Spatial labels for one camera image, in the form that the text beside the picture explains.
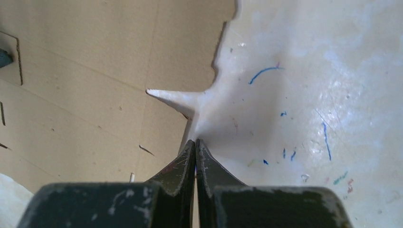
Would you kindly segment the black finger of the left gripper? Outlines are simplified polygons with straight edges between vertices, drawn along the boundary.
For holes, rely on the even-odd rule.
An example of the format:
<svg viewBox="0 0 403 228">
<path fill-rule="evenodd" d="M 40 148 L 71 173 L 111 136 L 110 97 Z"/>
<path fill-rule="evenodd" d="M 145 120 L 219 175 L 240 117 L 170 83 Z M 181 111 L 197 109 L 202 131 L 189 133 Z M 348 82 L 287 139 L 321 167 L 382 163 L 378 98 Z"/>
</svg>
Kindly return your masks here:
<svg viewBox="0 0 403 228">
<path fill-rule="evenodd" d="M 8 66 L 14 62 L 13 56 L 6 50 L 0 49 L 0 68 Z"/>
</svg>

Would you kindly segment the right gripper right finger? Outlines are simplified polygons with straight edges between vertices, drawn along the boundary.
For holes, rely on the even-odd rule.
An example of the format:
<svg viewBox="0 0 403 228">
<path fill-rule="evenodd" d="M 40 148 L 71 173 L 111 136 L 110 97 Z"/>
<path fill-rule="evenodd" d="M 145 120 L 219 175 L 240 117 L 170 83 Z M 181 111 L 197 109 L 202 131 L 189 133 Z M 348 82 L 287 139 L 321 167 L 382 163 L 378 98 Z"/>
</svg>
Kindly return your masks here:
<svg viewBox="0 0 403 228">
<path fill-rule="evenodd" d="M 350 228 L 339 197 L 324 187 L 248 186 L 195 143 L 200 227 Z"/>
</svg>

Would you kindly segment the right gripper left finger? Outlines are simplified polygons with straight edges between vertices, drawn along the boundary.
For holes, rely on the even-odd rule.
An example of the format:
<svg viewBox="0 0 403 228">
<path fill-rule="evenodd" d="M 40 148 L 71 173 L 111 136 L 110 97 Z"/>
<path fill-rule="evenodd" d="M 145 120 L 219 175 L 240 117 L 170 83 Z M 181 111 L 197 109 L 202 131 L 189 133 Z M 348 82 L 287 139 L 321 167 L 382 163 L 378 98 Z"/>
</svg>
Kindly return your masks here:
<svg viewBox="0 0 403 228">
<path fill-rule="evenodd" d="M 144 182 L 75 182 L 43 186 L 20 228 L 190 228 L 195 143 Z"/>
</svg>

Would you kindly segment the brown cardboard box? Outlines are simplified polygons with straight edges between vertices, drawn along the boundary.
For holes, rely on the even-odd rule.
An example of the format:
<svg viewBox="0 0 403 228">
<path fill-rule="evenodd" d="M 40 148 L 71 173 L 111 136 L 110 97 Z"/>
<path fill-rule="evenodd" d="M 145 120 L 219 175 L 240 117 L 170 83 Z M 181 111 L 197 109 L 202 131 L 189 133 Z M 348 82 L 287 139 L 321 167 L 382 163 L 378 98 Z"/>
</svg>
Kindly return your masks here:
<svg viewBox="0 0 403 228">
<path fill-rule="evenodd" d="M 51 182 L 147 179 L 186 119 L 146 89 L 203 91 L 233 0 L 3 0 L 23 84 L 0 83 L 0 171 Z"/>
</svg>

